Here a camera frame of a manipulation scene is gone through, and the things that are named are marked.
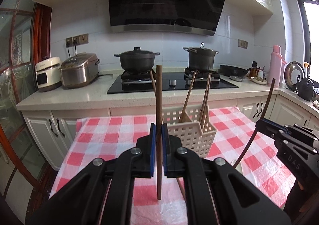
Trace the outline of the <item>black frying pan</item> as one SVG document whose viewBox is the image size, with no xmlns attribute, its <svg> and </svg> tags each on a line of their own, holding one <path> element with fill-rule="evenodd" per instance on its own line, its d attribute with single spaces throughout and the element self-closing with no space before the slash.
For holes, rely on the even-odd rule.
<svg viewBox="0 0 319 225">
<path fill-rule="evenodd" d="M 238 76 L 243 78 L 244 76 L 248 74 L 249 71 L 250 71 L 250 68 L 243 69 L 243 68 L 228 66 L 228 65 L 220 65 L 220 68 L 219 68 L 219 73 L 227 77 Z"/>
</svg>

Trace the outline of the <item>tall black stock pot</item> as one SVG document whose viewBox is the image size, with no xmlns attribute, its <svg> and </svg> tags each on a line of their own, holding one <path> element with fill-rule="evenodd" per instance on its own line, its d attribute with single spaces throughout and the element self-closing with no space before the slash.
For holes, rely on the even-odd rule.
<svg viewBox="0 0 319 225">
<path fill-rule="evenodd" d="M 219 51 L 205 48 L 202 42 L 199 47 L 183 47 L 189 53 L 189 68 L 209 72 L 213 70 L 215 55 Z"/>
</svg>

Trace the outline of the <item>beige perforated utensil basket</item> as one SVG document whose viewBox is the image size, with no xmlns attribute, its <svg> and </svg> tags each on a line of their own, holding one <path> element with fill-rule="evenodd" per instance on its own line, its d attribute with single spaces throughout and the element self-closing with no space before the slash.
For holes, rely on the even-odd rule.
<svg viewBox="0 0 319 225">
<path fill-rule="evenodd" d="M 193 150 L 202 158 L 207 157 L 217 133 L 217 128 L 210 122 L 208 106 L 204 108 L 203 121 L 200 121 L 200 105 L 187 106 L 182 122 L 179 121 L 181 113 L 182 107 L 162 109 L 168 133 L 179 137 L 183 147 Z"/>
</svg>

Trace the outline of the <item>condiment tray with jars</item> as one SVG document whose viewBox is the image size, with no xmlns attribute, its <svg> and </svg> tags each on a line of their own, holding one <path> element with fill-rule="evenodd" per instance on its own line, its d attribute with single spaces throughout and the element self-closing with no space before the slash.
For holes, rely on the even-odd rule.
<svg viewBox="0 0 319 225">
<path fill-rule="evenodd" d="M 249 79 L 259 85 L 266 85 L 267 80 L 264 76 L 264 71 L 260 67 L 258 67 L 257 62 L 253 61 L 252 66 L 248 72 Z"/>
</svg>

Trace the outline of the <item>pink thermos bottle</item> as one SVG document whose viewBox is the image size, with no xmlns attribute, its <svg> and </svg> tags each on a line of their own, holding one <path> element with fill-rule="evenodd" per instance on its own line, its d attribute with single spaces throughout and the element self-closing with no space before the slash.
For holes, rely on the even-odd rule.
<svg viewBox="0 0 319 225">
<path fill-rule="evenodd" d="M 282 66 L 285 66 L 287 62 L 281 54 L 281 47 L 279 45 L 273 46 L 273 52 L 270 59 L 270 69 L 268 73 L 268 83 L 271 84 L 275 79 L 274 87 L 278 88 L 281 83 Z"/>
</svg>

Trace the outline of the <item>black casserole pot with lid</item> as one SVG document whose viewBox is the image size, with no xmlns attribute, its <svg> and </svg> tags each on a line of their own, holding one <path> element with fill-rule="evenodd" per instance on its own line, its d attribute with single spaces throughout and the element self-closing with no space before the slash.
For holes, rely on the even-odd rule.
<svg viewBox="0 0 319 225">
<path fill-rule="evenodd" d="M 151 52 L 142 50 L 140 47 L 134 47 L 133 50 L 114 54 L 114 57 L 119 57 L 121 67 L 131 73 L 141 73 L 151 70 L 154 66 L 155 56 L 160 55 L 160 52 Z"/>
</svg>

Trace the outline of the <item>white small cooker appliance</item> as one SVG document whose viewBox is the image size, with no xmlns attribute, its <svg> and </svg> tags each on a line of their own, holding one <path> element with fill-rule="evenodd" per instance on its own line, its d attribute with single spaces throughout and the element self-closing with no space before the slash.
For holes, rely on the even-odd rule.
<svg viewBox="0 0 319 225">
<path fill-rule="evenodd" d="M 45 59 L 35 65 L 36 82 L 39 92 L 48 92 L 62 85 L 59 57 Z"/>
</svg>

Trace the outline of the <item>glass pot lid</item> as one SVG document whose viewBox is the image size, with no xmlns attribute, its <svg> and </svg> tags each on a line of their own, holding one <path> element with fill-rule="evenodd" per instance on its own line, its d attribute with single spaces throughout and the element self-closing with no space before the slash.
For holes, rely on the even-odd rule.
<svg viewBox="0 0 319 225">
<path fill-rule="evenodd" d="M 284 70 L 284 81 L 288 89 L 295 92 L 297 81 L 299 80 L 299 78 L 304 78 L 304 77 L 305 77 L 304 69 L 299 62 L 292 61 L 287 64 Z"/>
</svg>

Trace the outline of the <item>wooden framed glass door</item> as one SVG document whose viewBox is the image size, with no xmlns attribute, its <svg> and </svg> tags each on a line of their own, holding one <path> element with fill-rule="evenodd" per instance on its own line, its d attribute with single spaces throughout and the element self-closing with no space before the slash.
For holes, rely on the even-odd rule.
<svg viewBox="0 0 319 225">
<path fill-rule="evenodd" d="M 47 166 L 17 104 L 37 91 L 33 0 L 1 0 L 1 196 L 23 222 Z"/>
</svg>

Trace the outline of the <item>silver rice cooker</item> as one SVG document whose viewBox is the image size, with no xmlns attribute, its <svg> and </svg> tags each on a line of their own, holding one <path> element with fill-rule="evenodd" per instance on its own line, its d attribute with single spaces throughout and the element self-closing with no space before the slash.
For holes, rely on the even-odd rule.
<svg viewBox="0 0 319 225">
<path fill-rule="evenodd" d="M 99 75 L 100 60 L 95 53 L 79 53 L 60 66 L 62 86 L 67 89 L 84 87 Z"/>
</svg>

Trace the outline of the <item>gold wall socket panel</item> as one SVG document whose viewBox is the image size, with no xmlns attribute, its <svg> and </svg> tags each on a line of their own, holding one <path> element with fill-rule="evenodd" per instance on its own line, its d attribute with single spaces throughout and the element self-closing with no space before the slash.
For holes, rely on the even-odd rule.
<svg viewBox="0 0 319 225">
<path fill-rule="evenodd" d="M 69 37 L 65 39 L 65 45 L 67 47 L 73 47 L 74 45 L 79 46 L 87 44 L 89 42 L 89 34 L 81 34 L 75 37 Z"/>
</svg>

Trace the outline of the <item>white lower kitchen cabinets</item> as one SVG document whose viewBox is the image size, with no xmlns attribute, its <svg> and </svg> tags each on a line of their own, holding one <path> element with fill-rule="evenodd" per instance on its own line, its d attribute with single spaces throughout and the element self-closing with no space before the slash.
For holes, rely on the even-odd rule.
<svg viewBox="0 0 319 225">
<path fill-rule="evenodd" d="M 212 90 L 208 107 L 237 107 L 251 121 L 256 122 L 264 109 L 268 88 L 260 91 L 249 89 Z M 64 90 L 39 93 L 17 104 L 35 138 L 44 131 L 53 131 L 66 138 L 70 147 L 76 134 L 76 121 L 85 117 L 144 115 L 155 113 L 153 92 L 107 94 L 88 89 Z M 318 109 L 312 102 L 301 99 L 287 89 L 276 89 L 270 100 L 266 118 L 280 124 L 300 124 L 318 129 Z"/>
</svg>

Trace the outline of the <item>gold wall switch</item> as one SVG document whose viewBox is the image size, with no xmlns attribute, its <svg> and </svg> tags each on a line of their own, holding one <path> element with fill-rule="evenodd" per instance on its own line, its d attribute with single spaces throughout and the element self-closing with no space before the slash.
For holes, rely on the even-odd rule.
<svg viewBox="0 0 319 225">
<path fill-rule="evenodd" d="M 238 47 L 248 49 L 248 42 L 245 40 L 238 39 Z"/>
</svg>

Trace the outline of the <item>black kettle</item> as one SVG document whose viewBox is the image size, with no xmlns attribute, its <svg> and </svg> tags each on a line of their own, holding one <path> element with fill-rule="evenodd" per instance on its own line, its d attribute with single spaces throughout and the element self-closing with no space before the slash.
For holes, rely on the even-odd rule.
<svg viewBox="0 0 319 225">
<path fill-rule="evenodd" d="M 296 90 L 298 96 L 306 101 L 311 101 L 314 93 L 314 83 L 307 77 L 297 76 Z"/>
</svg>

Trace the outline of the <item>black gas stove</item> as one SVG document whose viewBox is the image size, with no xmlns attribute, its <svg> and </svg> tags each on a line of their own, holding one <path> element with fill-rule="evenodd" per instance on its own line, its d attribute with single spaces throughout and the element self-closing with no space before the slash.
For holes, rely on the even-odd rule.
<svg viewBox="0 0 319 225">
<path fill-rule="evenodd" d="M 208 76 L 211 76 L 211 89 L 233 89 L 238 88 L 231 82 L 228 82 L 220 77 L 220 74 L 211 72 L 195 72 L 195 70 L 187 67 L 183 72 L 168 72 L 162 74 L 162 90 L 163 91 L 181 91 L 193 89 L 205 89 Z M 156 80 L 154 70 L 143 73 L 130 73 L 124 71 L 118 76 L 115 82 L 111 85 L 108 94 L 122 94 L 134 92 L 152 92 L 153 81 Z"/>
</svg>

